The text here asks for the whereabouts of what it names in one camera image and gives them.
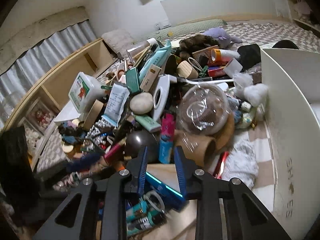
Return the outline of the white crumpled tissue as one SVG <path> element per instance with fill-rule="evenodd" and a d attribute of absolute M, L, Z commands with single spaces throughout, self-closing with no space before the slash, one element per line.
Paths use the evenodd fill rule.
<path fill-rule="evenodd" d="M 263 83 L 253 84 L 253 78 L 247 73 L 235 73 L 233 75 L 234 94 L 240 99 L 246 100 L 253 107 L 265 104 L 268 96 L 268 87 Z"/>

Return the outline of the teal toothpaste box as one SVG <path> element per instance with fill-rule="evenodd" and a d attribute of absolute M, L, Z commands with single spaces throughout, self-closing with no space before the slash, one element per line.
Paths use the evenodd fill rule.
<path fill-rule="evenodd" d="M 151 65 L 154 64 L 157 67 L 163 66 L 166 59 L 171 53 L 171 42 L 167 41 L 166 45 L 162 48 L 159 48 L 152 57 L 146 61 L 143 68 L 139 72 L 139 82 L 141 83 L 146 76 L 148 70 L 150 69 Z"/>

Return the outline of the pink blue packet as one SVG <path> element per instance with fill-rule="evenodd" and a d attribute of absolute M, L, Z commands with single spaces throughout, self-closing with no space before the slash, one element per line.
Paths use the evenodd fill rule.
<path fill-rule="evenodd" d="M 161 135 L 159 141 L 158 159 L 163 164 L 169 164 L 174 143 L 174 133 L 176 128 L 176 114 L 164 112 L 162 118 Z"/>

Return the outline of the cardboard tube roll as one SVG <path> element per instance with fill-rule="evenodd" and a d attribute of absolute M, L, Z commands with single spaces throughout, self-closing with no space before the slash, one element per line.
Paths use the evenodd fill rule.
<path fill-rule="evenodd" d="M 214 137 L 177 131 L 174 135 L 174 146 L 181 146 L 186 158 L 204 167 L 216 150 L 216 141 Z"/>

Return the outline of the white paper sachet packet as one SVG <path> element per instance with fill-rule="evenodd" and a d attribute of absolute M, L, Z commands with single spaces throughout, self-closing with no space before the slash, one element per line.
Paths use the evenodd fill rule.
<path fill-rule="evenodd" d="M 129 89 L 121 84 L 115 83 L 111 89 L 103 119 L 109 122 L 112 126 L 118 127 L 121 115 L 124 110 L 124 105 L 130 95 Z"/>

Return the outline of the white shoe box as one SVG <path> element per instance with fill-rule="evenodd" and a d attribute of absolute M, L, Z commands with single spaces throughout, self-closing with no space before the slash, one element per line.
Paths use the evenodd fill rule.
<path fill-rule="evenodd" d="M 319 219 L 319 54 L 261 50 L 265 118 L 276 165 L 273 213 L 292 239 Z"/>

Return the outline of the clear plastic dome lid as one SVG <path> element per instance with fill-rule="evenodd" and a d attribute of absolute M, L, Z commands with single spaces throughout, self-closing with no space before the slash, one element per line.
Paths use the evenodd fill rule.
<path fill-rule="evenodd" d="M 201 83 L 187 91 L 177 110 L 177 126 L 191 134 L 214 135 L 227 122 L 231 110 L 217 85 Z"/>

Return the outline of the checkered bed sheet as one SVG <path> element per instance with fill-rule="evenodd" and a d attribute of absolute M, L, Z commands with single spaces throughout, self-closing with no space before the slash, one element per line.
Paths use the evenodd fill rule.
<path fill-rule="evenodd" d="M 319 53 L 319 38 L 313 32 L 293 24 L 238 23 L 225 25 L 223 29 L 242 40 L 242 43 L 232 45 L 233 50 L 250 44 L 271 48 L 278 41 L 290 40 L 300 50 Z"/>

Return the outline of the dark green small box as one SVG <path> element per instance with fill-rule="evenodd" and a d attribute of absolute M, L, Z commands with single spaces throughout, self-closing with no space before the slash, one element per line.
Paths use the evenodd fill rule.
<path fill-rule="evenodd" d="M 126 72 L 126 86 L 131 94 L 140 92 L 139 75 L 136 67 L 133 67 Z"/>

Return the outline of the purple plush toy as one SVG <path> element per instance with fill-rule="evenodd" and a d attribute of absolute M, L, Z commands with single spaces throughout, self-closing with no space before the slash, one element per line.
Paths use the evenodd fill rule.
<path fill-rule="evenodd" d="M 221 49 L 228 48 L 234 43 L 242 43 L 242 39 L 229 35 L 223 28 L 210 28 L 202 34 L 217 40 Z"/>

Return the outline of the white fluffy pillow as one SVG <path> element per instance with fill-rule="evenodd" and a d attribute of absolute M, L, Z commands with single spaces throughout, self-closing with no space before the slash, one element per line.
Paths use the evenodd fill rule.
<path fill-rule="evenodd" d="M 101 38 L 115 53 L 120 52 L 122 56 L 135 44 L 134 39 L 125 29 L 116 29 L 103 33 Z"/>

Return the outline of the light wooden small box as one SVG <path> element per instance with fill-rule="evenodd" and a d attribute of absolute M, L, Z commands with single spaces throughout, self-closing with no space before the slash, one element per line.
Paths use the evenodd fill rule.
<path fill-rule="evenodd" d="M 161 71 L 161 67 L 158 67 L 154 64 L 152 64 L 146 74 L 146 76 L 144 77 L 142 83 L 140 84 L 140 89 L 143 92 L 148 92 L 153 83 L 155 82 L 155 80 L 157 79 L 159 73 Z"/>

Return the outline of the wooden bed headboard shelf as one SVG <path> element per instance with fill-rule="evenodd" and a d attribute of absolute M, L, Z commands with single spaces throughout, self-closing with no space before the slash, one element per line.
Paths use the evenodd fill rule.
<path fill-rule="evenodd" d="M 116 57 L 102 38 L 86 44 L 57 63 L 27 91 L 9 115 L 2 131 L 18 126 L 38 98 L 54 113 L 58 113 L 68 102 L 69 90 L 79 72 L 99 77 L 115 62 Z"/>

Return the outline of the white plastic box green label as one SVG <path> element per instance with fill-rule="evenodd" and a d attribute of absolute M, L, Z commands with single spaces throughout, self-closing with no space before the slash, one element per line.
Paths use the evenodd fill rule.
<path fill-rule="evenodd" d="M 100 82 L 84 72 L 78 73 L 68 93 L 70 101 L 80 114 L 88 112 L 95 100 L 102 99 L 104 95 Z"/>

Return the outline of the beige smooth stone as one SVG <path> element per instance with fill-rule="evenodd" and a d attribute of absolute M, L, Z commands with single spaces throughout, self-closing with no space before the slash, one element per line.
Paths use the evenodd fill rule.
<path fill-rule="evenodd" d="M 149 92 L 141 92 L 130 101 L 130 109 L 134 114 L 142 115 L 153 109 L 153 96 Z"/>

